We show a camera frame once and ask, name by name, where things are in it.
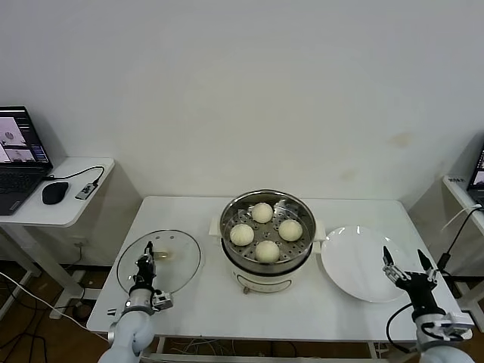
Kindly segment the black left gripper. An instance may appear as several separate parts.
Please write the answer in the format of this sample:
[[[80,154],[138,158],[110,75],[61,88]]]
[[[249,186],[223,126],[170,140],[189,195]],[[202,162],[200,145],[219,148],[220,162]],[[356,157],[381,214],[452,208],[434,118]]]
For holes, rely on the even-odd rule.
[[[151,241],[147,243],[144,254],[136,262],[138,272],[135,274],[135,287],[152,290],[156,269],[154,265],[153,243]]]

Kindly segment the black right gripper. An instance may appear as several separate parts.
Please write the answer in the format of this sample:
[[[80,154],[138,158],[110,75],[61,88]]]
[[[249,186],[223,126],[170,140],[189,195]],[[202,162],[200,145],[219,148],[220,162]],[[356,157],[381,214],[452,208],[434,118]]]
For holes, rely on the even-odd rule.
[[[408,278],[405,278],[404,272],[395,265],[390,251],[383,246],[383,272],[391,282],[408,294],[414,309],[413,316],[444,315],[445,311],[437,305],[433,295],[439,270],[434,268],[422,250],[418,249],[417,254],[425,274],[408,272]]]

